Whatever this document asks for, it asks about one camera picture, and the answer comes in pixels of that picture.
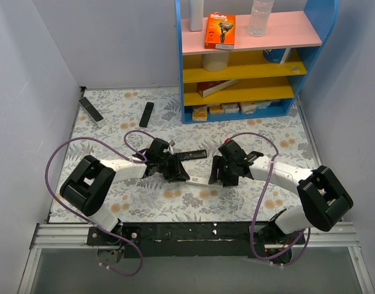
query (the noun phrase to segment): remote control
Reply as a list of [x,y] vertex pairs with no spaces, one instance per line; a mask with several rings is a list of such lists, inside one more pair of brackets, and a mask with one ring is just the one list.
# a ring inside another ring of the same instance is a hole
[[84,107],[87,114],[92,117],[98,127],[104,127],[106,125],[106,121],[103,116],[96,110],[96,108],[91,104],[90,101],[88,101],[86,97],[81,98],[79,103],[82,105],[82,107]]
[[180,152],[180,153],[176,153],[176,155],[178,156],[180,161],[199,159],[199,158],[207,158],[208,157],[208,154],[206,153],[206,150]]
[[148,122],[150,121],[153,107],[154,104],[152,102],[146,103],[143,116],[141,117],[140,123],[138,124],[140,127],[147,127]]

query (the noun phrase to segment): table surface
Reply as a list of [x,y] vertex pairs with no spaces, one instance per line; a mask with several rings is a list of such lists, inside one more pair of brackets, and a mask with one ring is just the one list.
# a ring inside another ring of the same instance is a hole
[[[207,159],[183,163],[190,176],[209,176],[212,157],[219,154],[217,147],[226,138],[240,132],[257,132],[272,139],[280,151],[278,161],[303,168],[315,167],[313,150],[296,106],[292,107],[288,116],[280,118],[184,125],[181,123],[178,88],[86,91],[85,96],[103,115],[107,124],[99,129],[80,107],[72,137],[95,137],[123,154],[131,155],[132,152],[124,146],[123,136],[129,130],[142,129],[138,123],[145,104],[154,102],[154,111],[145,129],[147,132],[166,141],[174,140],[176,152],[208,151]],[[137,149],[146,148],[151,143],[150,138],[136,134],[132,134],[129,141]],[[266,155],[274,154],[272,147],[260,138],[246,135],[236,138],[236,141],[246,152],[255,150]],[[57,191],[79,161],[88,154],[98,159],[118,159],[116,154],[93,141],[71,143]],[[262,187],[261,181],[241,178],[238,187],[204,189],[185,183],[168,183],[160,174],[156,174],[146,179],[113,183],[105,202],[124,222],[248,221],[256,208]],[[258,220],[267,221],[283,208],[299,204],[297,195],[269,185]],[[82,222],[56,202],[51,206],[48,221]]]

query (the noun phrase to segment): shelf unit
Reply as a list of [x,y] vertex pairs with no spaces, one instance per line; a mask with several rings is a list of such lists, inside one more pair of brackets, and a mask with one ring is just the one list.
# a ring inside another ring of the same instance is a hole
[[[333,30],[339,0],[308,0],[303,11],[272,13],[267,33],[262,37],[251,37],[247,33],[250,15],[237,15],[235,48],[227,50],[231,52],[229,66],[220,72],[208,72],[201,67],[202,54],[226,51],[204,49],[207,18],[203,20],[202,31],[190,32],[189,20],[181,19],[180,0],[175,0],[175,8],[182,122],[200,123],[192,120],[193,105],[281,99],[252,115],[242,115],[240,112],[208,114],[207,121],[288,114]],[[284,64],[273,64],[263,57],[262,50],[275,48],[295,50]],[[241,81],[205,98],[196,92],[198,82],[230,79]]]

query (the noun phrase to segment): white wall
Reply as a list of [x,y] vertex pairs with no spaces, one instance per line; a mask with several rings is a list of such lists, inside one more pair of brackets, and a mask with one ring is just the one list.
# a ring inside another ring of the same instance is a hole
[[375,287],[375,0],[343,0],[338,24],[303,92],[324,164],[344,183]]
[[16,293],[36,223],[47,217],[44,168],[69,137],[79,92],[31,0],[0,0],[0,294]]
[[[80,86],[178,86],[174,0],[33,0]],[[302,10],[281,0],[273,11]],[[182,14],[189,16],[189,1]],[[252,0],[205,0],[214,11],[250,14]]]

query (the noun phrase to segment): wooden shelf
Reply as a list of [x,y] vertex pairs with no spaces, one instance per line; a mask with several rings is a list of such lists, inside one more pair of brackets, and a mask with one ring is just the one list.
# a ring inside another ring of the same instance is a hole
[[205,98],[197,93],[197,84],[190,83],[184,86],[185,106],[287,99],[293,97],[294,92],[292,91],[287,77],[241,80],[239,83]]
[[306,74],[305,66],[296,51],[291,54],[289,60],[284,64],[267,61],[263,57],[261,50],[233,52],[230,54],[228,67],[220,72],[209,72],[203,69],[201,58],[202,55],[183,57],[184,83]]
[[[322,45],[320,37],[303,11],[271,13],[267,33],[262,37],[252,37],[248,34],[249,19],[250,15],[237,15],[235,47],[233,51]],[[206,23],[207,18],[204,18],[203,30],[200,32],[190,32],[189,20],[182,20],[183,55],[220,52],[220,50],[216,49],[204,49]]]

